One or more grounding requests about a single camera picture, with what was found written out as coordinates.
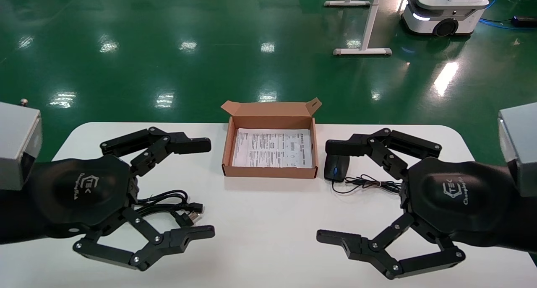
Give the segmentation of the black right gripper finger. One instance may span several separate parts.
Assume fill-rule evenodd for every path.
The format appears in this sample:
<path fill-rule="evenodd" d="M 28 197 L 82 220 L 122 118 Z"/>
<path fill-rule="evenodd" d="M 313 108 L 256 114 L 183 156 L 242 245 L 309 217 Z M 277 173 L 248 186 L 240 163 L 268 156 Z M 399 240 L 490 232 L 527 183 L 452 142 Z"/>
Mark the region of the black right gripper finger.
<path fill-rule="evenodd" d="M 441 145 L 399 131 L 384 128 L 371 135 L 354 134 L 348 140 L 328 140 L 325 144 L 325 179 L 344 180 L 350 157 L 368 156 L 396 180 L 408 177 L 408 164 L 395 152 L 418 159 L 439 158 Z"/>

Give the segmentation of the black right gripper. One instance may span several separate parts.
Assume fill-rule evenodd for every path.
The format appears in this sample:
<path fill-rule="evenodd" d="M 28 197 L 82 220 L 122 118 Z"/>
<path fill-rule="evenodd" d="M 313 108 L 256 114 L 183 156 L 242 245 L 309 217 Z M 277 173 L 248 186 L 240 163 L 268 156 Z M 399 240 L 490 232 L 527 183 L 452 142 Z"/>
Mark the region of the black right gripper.
<path fill-rule="evenodd" d="M 405 190 L 404 208 L 410 214 L 404 213 L 375 238 L 318 230 L 317 241 L 341 246 L 348 259 L 370 263 L 388 280 L 448 269 L 466 258 L 451 239 L 477 247 L 500 244 L 504 218 L 517 197 L 505 166 L 435 158 L 409 168 Z M 438 252 L 396 260 L 387 248 L 415 220 L 432 235 L 448 238 L 435 237 Z"/>

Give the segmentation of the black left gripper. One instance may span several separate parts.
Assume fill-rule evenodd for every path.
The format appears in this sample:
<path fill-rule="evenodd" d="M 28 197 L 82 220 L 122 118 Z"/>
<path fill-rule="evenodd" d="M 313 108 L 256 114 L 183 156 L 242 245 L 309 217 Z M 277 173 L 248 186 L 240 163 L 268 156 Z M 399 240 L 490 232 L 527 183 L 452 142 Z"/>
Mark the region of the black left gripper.
<path fill-rule="evenodd" d="M 104 156 L 40 163 L 32 171 L 32 201 L 44 218 L 48 238 L 71 238 L 73 251 L 87 259 L 146 271 L 163 256 L 181 254 L 194 240 L 215 236 L 211 225 L 159 233 L 132 208 L 139 192 L 136 176 L 144 176 L 170 154 L 207 153 L 209 138 L 189 138 L 184 132 L 165 132 L 155 126 L 103 142 Z M 130 166 L 119 157 L 142 151 Z M 126 220 L 148 241 L 141 250 L 98 244 Z"/>

